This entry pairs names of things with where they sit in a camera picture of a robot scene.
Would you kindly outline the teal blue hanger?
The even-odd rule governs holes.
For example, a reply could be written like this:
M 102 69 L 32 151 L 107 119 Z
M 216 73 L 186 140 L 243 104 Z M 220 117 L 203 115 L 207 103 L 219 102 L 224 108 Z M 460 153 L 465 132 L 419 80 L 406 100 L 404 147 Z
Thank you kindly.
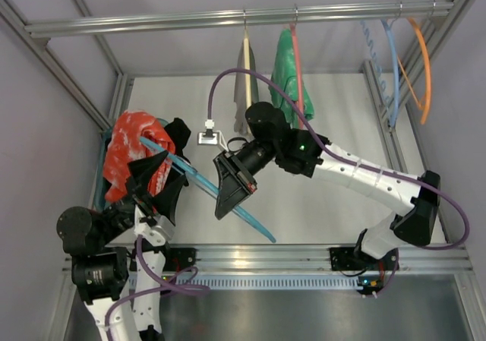
M 168 158 L 172 161 L 172 166 L 175 167 L 179 172 L 186 174 L 188 179 L 190 179 L 196 186 L 202 191 L 210 195 L 214 200 L 217 199 L 219 194 L 219 189 L 212 183 L 209 179 L 205 178 L 200 174 L 191 164 L 189 164 L 185 159 L 170 153 L 168 150 L 164 149 L 160 145 L 152 142 L 148 138 L 141 137 L 139 139 L 140 143 L 144 145 L 153 153 L 167 153 Z M 254 216 L 252 216 L 247 210 L 237 205 L 232 212 L 238 216 L 241 220 L 247 223 L 250 227 L 258 231 L 271 243 L 276 243 L 276 238 L 271 234 L 271 232 L 265 228 Z

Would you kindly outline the aluminium hanging rail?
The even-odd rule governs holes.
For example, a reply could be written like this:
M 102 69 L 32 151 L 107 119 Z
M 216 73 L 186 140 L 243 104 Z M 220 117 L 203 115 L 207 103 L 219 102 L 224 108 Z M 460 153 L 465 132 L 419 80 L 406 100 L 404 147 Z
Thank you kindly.
M 291 8 L 234 9 L 172 14 L 32 21 L 25 26 L 33 38 L 95 36 L 164 30 L 192 30 L 257 25 L 315 23 L 402 17 L 446 17 L 452 0 L 393 0 Z

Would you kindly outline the green patterned trousers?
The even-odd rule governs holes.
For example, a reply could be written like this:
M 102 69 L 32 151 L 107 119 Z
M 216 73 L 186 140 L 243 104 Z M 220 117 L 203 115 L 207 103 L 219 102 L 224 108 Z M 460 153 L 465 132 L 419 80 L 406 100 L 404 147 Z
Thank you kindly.
M 283 90 L 297 107 L 297 81 L 295 71 L 295 58 L 292 48 L 292 37 L 289 27 L 282 30 L 276 49 L 276 57 L 274 62 L 273 72 L 271 74 L 271 81 L 274 82 L 281 90 Z M 314 118 L 314 106 L 311 98 L 305 88 L 303 77 L 303 94 L 305 101 L 305 113 L 303 114 L 307 121 Z

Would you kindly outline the black clothes pile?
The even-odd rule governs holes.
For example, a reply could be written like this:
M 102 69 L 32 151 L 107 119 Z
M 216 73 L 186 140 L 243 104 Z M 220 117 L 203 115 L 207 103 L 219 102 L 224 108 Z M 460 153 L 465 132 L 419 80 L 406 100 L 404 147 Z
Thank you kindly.
M 175 144 L 175 154 L 189 163 L 190 160 L 184 155 L 184 148 L 186 148 L 191 136 L 189 127 L 182 119 L 174 118 L 172 122 L 165 126 L 165 131 Z M 166 179 L 166 185 L 172 184 L 180 176 L 181 174 L 172 166 Z

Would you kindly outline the light blue spiral hanger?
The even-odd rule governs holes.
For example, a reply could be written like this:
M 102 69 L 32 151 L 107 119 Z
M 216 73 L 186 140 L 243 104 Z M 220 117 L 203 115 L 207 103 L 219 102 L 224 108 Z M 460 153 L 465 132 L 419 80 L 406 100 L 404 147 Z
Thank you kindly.
M 391 48 L 394 45 L 394 41 L 393 41 L 393 33 L 391 31 L 390 25 L 387 23 L 386 20 L 381 20 L 380 22 L 383 25 L 383 29 L 385 31 L 385 34 L 387 36 L 387 40 L 388 40 L 388 43 L 389 43 L 389 47 Z M 371 30 L 368 27 L 365 20 L 360 20 L 359 23 L 360 23 L 362 33 L 363 33 L 364 38 L 365 38 L 366 46 L 368 48 L 369 58 L 373 63 L 375 71 L 377 72 L 377 77 L 378 77 L 379 84 L 380 84 L 380 91 L 383 94 L 383 104 L 388 105 L 390 103 L 390 101 L 392 100 L 392 97 L 387 95 L 387 82 L 381 77 L 381 75 L 383 73 L 383 69 L 382 69 L 381 65 L 379 64 L 379 56 L 378 56 L 378 54 L 376 53 L 376 50 L 375 50 L 375 44 L 374 44 L 374 40 L 373 40 L 373 37 L 372 37 Z

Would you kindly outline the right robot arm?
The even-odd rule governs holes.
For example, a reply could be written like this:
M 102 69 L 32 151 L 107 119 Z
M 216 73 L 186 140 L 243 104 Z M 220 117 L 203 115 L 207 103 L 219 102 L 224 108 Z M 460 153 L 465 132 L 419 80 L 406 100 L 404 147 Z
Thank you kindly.
M 218 174 L 215 216 L 222 219 L 257 190 L 255 175 L 267 163 L 293 175 L 319 178 L 369 197 L 391 214 L 358 236 L 353 255 L 360 264 L 376 263 L 402 245 L 431 243 L 439 207 L 440 176 L 392 172 L 344 151 L 326 137 L 291 128 L 283 112 L 255 103 L 245 112 L 252 141 L 213 160 Z

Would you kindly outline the beige wooden hanger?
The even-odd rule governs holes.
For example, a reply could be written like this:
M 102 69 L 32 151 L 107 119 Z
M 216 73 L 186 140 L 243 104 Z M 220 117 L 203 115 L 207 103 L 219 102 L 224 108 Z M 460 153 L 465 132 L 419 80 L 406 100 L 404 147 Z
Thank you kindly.
M 251 49 L 250 39 L 246 20 L 246 10 L 243 10 L 244 15 L 244 38 L 243 38 L 243 55 L 244 55 L 244 69 L 251 70 Z M 248 109 L 252 104 L 252 86 L 251 75 L 245 73 L 245 105 Z

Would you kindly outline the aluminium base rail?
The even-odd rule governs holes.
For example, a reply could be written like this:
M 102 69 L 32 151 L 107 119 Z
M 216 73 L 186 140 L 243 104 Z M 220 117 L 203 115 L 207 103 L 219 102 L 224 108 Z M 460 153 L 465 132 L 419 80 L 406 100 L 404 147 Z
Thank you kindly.
M 378 262 L 357 260 L 345 245 L 183 245 L 171 244 L 169 253 L 179 260 L 170 264 L 196 265 L 207 274 L 354 274 L 379 271 Z M 397 267 L 399 275 L 450 275 L 471 273 L 466 249 L 430 251 L 405 246 L 388 254 L 384 269 Z

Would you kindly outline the brown grey trousers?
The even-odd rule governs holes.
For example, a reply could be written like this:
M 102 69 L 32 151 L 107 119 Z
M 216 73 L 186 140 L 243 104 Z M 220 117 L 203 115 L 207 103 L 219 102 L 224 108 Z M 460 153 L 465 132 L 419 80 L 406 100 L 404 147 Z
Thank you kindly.
M 256 62 L 253 49 L 251 48 L 251 70 L 256 71 Z M 238 55 L 238 68 L 244 68 L 243 55 L 243 41 Z M 252 86 L 252 104 L 259 102 L 259 90 L 256 77 L 251 75 Z M 245 105 L 245 73 L 237 73 L 235 75 L 235 89 L 234 89 L 234 103 L 236 105 L 234 131 L 241 136 L 248 136 L 249 129 L 245 119 L 245 112 L 247 110 Z

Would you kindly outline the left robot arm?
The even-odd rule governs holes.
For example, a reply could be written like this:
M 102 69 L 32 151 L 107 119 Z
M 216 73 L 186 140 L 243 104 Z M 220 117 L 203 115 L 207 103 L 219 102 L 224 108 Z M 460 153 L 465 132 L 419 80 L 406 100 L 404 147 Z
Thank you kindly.
M 175 209 L 187 179 L 160 193 L 148 186 L 168 152 L 128 164 L 127 194 L 101 212 L 65 210 L 56 225 L 71 257 L 71 279 L 104 340 L 162 340 L 161 272 L 175 232 Z

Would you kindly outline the orange hanger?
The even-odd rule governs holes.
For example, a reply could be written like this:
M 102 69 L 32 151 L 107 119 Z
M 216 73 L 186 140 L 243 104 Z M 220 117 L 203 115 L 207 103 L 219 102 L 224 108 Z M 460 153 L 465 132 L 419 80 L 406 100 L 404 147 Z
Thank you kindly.
M 412 29 L 414 30 L 415 37 L 418 41 L 418 45 L 421 52 L 421 59 L 424 65 L 425 83 L 424 83 L 424 94 L 421 99 L 417 97 L 413 84 L 409 79 L 409 76 L 406 73 L 406 70 L 403 66 L 402 60 L 398 56 L 399 73 L 401 74 L 401 77 L 405 80 L 406 86 L 412 95 L 416 108 L 421 112 L 420 125 L 425 125 L 428 121 L 428 117 L 430 114 L 430 110 L 432 106 L 432 95 L 433 95 L 431 54 L 428 50 L 424 33 L 422 32 L 422 27 L 425 26 L 425 22 L 423 21 L 421 24 L 418 24 L 418 22 L 413 17 L 408 17 L 407 21 L 409 22 Z

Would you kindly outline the pink hanger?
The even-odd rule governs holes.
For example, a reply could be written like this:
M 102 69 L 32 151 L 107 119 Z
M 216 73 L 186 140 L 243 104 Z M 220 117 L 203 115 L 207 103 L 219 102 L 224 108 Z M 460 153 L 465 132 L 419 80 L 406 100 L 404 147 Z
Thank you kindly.
M 298 36 L 296 32 L 296 27 L 298 23 L 298 7 L 295 5 L 295 16 L 294 21 L 289 25 L 289 29 L 291 31 L 292 37 L 292 48 L 294 51 L 294 58 L 295 58 L 295 71 L 296 71 L 296 81 L 297 81 L 297 107 L 301 114 L 305 113 L 305 101 L 304 101 L 304 94 L 303 94 L 303 84 L 302 84 L 302 72 L 301 72 L 301 59 L 300 59 L 300 51 L 298 46 Z

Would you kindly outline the left aluminium frame post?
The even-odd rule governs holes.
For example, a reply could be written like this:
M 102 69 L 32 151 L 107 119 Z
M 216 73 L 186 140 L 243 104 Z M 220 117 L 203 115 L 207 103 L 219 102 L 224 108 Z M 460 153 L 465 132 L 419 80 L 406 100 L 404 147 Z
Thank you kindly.
M 102 131 L 122 110 L 129 79 L 102 36 L 33 37 L 38 20 L 90 16 L 84 0 L 1 0 L 1 20 Z

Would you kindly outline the aluminium frame post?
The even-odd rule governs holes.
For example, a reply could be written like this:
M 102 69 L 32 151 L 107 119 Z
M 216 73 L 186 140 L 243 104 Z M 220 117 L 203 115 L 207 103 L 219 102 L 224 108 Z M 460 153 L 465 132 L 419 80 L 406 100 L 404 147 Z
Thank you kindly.
M 485 199 L 485 0 L 438 0 L 404 58 L 400 108 L 407 113 L 425 166 L 463 204 Z
M 90 16 L 84 0 L 1 0 L 1 20 L 102 131 L 122 110 L 129 79 L 102 36 L 33 37 L 38 20 Z

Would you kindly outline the teal laundry basket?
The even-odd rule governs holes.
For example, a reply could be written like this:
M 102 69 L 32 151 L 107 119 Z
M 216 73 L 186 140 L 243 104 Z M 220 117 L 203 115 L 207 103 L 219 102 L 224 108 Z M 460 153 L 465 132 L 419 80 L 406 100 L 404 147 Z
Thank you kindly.
M 162 119 L 157 118 L 163 127 L 167 125 L 167 122 L 163 121 Z M 106 158 L 106 152 L 111 141 L 112 131 L 113 128 L 110 128 L 106 132 L 102 134 L 102 146 L 101 146 L 101 153 L 99 156 L 99 166 L 98 166 L 98 173 L 96 174 L 96 189 L 94 194 L 94 207 L 97 210 L 105 209 L 110 203 L 105 200 L 105 194 L 109 189 L 109 183 L 103 178 L 103 163 Z

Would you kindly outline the right aluminium frame post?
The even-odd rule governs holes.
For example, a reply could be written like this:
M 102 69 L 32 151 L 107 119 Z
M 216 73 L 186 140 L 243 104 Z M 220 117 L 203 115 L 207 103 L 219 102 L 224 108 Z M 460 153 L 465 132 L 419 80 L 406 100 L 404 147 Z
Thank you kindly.
M 485 0 L 438 0 L 404 58 L 400 108 L 407 113 L 425 166 L 463 204 L 485 199 Z

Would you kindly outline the red white patterned trousers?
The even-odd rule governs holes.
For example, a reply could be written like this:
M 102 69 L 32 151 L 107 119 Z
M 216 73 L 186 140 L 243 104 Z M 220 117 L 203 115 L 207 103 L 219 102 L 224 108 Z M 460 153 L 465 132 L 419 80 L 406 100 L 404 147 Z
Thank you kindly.
M 142 137 L 175 153 L 174 140 L 156 117 L 144 111 L 122 113 L 115 122 L 103 163 L 103 178 L 109 183 L 105 194 L 107 202 L 121 200 L 128 193 L 125 187 L 130 176 L 128 164 L 153 155 L 140 142 Z

